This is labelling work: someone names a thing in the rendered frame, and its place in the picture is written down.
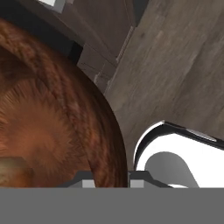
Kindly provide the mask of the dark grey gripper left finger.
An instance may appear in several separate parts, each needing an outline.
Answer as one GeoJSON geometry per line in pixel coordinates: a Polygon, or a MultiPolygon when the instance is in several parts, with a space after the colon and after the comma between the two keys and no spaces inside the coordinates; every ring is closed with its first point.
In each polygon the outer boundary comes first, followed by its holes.
{"type": "Polygon", "coordinates": [[[74,178],[59,185],[59,188],[95,188],[91,171],[78,171],[74,178]]]}

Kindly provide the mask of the white sink with black rim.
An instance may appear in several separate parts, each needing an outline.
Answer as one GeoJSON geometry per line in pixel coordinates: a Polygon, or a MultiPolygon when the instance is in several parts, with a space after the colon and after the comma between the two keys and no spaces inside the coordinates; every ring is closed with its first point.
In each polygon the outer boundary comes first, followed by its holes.
{"type": "Polygon", "coordinates": [[[138,139],[135,173],[167,188],[224,188],[224,140],[165,120],[138,139]]]}

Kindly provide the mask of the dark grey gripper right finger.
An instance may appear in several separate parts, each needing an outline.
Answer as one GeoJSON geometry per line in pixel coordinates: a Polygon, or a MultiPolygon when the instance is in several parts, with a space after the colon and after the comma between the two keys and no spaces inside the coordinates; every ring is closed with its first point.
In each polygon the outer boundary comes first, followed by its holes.
{"type": "Polygon", "coordinates": [[[130,188],[149,188],[149,187],[170,188],[169,185],[154,179],[148,171],[130,171],[130,188]]]}

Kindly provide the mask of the reddish brown onion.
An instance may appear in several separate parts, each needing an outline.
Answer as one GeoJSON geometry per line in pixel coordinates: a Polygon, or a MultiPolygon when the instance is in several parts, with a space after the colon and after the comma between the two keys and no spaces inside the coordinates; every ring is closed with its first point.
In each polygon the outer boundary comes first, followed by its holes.
{"type": "Polygon", "coordinates": [[[116,117],[69,59],[0,18],[0,188],[57,187],[90,172],[97,187],[125,187],[116,117]]]}

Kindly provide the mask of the white and grey box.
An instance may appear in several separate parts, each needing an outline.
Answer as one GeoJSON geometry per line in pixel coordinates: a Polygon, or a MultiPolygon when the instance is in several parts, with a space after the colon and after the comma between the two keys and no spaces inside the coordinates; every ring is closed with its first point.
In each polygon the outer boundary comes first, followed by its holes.
{"type": "Polygon", "coordinates": [[[61,13],[67,5],[72,5],[74,0],[37,0],[48,10],[61,13]]]}

